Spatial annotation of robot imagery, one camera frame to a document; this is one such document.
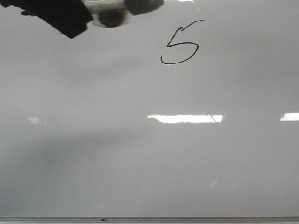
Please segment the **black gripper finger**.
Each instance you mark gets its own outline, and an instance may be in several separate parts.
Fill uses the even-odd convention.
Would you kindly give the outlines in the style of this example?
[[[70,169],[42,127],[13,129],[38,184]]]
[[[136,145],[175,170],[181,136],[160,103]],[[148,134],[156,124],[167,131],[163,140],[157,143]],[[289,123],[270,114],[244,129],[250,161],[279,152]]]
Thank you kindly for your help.
[[[2,0],[0,4],[19,8],[24,16],[38,17],[71,39],[85,32],[93,20],[80,0]]]

